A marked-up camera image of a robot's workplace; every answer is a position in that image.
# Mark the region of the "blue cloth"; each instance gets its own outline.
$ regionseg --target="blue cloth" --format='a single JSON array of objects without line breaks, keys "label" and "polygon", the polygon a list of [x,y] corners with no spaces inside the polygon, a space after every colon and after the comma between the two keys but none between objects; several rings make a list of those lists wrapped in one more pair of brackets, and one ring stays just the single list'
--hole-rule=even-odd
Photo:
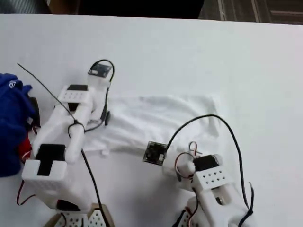
[{"label": "blue cloth", "polygon": [[22,84],[13,74],[0,73],[0,177],[20,170],[17,147],[27,135],[28,117],[35,116],[27,93],[32,86]]}]

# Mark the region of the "white cloth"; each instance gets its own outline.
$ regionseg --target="white cloth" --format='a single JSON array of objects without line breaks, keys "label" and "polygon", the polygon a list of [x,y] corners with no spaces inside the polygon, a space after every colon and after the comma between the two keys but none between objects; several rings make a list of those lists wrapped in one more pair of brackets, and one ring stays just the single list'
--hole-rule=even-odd
[{"label": "white cloth", "polygon": [[[167,144],[188,120],[203,114],[220,115],[218,105],[218,99],[211,96],[112,98],[108,102],[111,112],[108,126],[88,132],[84,150],[143,155],[149,141]],[[198,151],[218,153],[221,125],[215,118],[192,122],[178,133],[171,147],[187,149],[194,140]]]}]

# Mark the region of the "white robot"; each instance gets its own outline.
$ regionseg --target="white robot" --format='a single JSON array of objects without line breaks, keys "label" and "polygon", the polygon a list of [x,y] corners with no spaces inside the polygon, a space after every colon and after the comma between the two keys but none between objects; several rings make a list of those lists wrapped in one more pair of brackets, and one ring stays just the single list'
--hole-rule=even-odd
[{"label": "white robot", "polygon": [[[111,66],[101,65],[104,61]],[[43,203],[60,213],[87,214],[91,210],[91,196],[70,167],[81,153],[88,165],[82,150],[85,133],[109,120],[107,95],[113,75],[113,64],[100,60],[90,68],[87,85],[64,86],[57,98],[34,76],[58,102],[35,137],[32,157],[25,162],[22,178]],[[95,127],[88,129],[91,122]],[[68,144],[56,144],[56,139],[65,133],[70,136]]]},{"label": "white robot", "polygon": [[222,158],[218,154],[188,156],[189,160],[175,165],[175,169],[180,187],[196,196],[188,200],[174,226],[255,227],[252,207],[246,206]]},{"label": "white robot", "polygon": [[[191,122],[213,117],[223,122],[230,131],[239,155],[242,197],[236,189],[233,178],[223,166],[220,155],[203,155],[197,151],[196,142],[189,144],[188,151],[169,150],[179,131]],[[248,205],[242,157],[238,142],[228,125],[220,116],[207,114],[198,116],[183,124],[168,144],[150,141],[143,157],[144,162],[162,166],[165,175],[178,178],[179,187],[195,193],[173,227],[255,227],[253,215],[254,191],[251,188],[251,204]]]}]

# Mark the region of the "white bracket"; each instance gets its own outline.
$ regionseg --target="white bracket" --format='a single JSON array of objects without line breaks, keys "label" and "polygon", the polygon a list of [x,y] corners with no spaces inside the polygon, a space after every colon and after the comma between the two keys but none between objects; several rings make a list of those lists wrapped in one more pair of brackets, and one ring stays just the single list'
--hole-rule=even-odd
[{"label": "white bracket", "polygon": [[193,182],[197,180],[200,182],[201,190],[213,189],[233,182],[230,175],[222,166],[196,172],[193,177]]},{"label": "white bracket", "polygon": [[61,216],[54,227],[105,227],[105,222],[100,210],[94,210],[88,219],[86,214],[63,213],[66,218]]},{"label": "white bracket", "polygon": [[67,103],[87,103],[90,100],[88,91],[68,90],[68,86],[63,87],[58,99]]}]

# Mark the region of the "table surface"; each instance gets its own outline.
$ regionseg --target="table surface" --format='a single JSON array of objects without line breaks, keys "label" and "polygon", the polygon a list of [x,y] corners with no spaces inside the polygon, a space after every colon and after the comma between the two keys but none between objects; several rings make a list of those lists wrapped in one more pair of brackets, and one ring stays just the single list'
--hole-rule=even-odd
[{"label": "table surface", "polygon": [[[0,31],[1,72],[34,86],[44,118],[54,101],[17,62],[55,94],[65,84],[85,82],[88,67],[102,58],[116,66],[111,96],[219,94],[242,150],[245,179],[255,189],[259,226],[302,223],[303,26],[0,15]],[[142,157],[112,152],[88,158],[118,227],[171,226],[192,196]],[[79,168],[86,171],[83,163]],[[42,226],[53,212],[38,199],[18,207],[19,184],[20,175],[0,179],[1,222]]]}]

